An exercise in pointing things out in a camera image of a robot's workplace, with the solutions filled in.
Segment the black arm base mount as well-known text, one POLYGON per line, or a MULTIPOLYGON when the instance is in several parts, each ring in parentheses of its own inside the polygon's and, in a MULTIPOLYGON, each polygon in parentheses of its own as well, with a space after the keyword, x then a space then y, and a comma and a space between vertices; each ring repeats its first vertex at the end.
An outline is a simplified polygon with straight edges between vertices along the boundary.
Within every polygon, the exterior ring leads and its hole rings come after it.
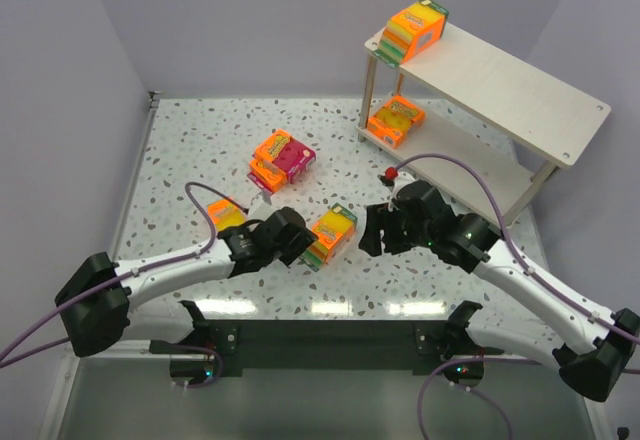
POLYGON ((486 351, 444 320, 210 320, 177 345, 153 340, 150 352, 171 357, 173 377, 201 380, 213 359, 187 360, 189 346, 218 353, 227 377, 251 369, 422 375, 454 356, 486 351))

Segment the Sponge Daddy yellow green box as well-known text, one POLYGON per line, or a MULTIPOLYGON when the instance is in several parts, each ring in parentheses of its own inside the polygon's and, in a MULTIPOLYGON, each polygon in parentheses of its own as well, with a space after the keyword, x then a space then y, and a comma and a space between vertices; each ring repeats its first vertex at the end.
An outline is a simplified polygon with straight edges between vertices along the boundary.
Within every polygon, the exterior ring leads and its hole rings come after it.
POLYGON ((247 221, 246 214, 229 200, 209 204, 207 213, 218 231, 240 226, 247 221))

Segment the Scrub Daddy yellow sponge box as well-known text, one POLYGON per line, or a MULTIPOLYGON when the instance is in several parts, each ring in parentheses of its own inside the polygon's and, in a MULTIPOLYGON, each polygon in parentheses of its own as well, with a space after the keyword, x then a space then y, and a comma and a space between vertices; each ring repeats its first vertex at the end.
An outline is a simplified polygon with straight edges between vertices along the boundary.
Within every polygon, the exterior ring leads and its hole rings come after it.
POLYGON ((367 122, 367 130, 386 145, 395 149, 409 134, 420 127, 425 111, 403 96, 393 96, 367 122))

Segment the Sponge Daddy multipack box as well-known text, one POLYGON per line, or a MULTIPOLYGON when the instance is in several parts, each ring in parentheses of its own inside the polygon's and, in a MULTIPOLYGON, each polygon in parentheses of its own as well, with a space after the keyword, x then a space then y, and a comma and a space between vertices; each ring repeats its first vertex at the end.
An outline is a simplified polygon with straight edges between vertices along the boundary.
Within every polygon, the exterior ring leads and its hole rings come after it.
POLYGON ((357 228, 357 216, 340 203, 334 203, 312 226, 317 239, 301 255, 312 271, 318 272, 339 252, 357 228))
POLYGON ((419 0, 386 23, 374 55, 396 68, 423 52, 443 35, 449 10, 433 0, 419 0))

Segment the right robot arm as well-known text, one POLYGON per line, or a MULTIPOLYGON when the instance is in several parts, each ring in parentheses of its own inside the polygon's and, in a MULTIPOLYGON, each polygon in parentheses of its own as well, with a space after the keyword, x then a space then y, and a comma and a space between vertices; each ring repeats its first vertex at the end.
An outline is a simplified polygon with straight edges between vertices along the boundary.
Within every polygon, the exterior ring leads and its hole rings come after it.
POLYGON ((502 290, 555 333, 550 345, 490 326, 472 303, 450 315, 453 338, 535 360, 557 370, 574 392, 596 402, 608 399, 635 352, 637 313, 613 311, 579 294, 518 251, 483 217, 455 213, 430 183, 396 171, 379 179, 390 197, 367 206, 360 250, 378 257, 425 248, 443 263, 502 290))

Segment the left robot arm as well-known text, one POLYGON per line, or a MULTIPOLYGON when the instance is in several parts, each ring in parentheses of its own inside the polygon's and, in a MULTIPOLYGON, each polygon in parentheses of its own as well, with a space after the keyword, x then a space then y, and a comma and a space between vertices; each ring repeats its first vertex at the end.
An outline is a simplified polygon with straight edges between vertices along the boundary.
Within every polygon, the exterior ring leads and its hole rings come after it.
POLYGON ((84 260, 55 305, 79 357, 102 353, 121 340, 176 344, 192 333, 196 315, 185 306, 145 312, 145 304, 198 283, 257 272, 275 260, 289 266, 316 239, 300 214, 283 207, 174 256, 115 262, 100 252, 84 260))

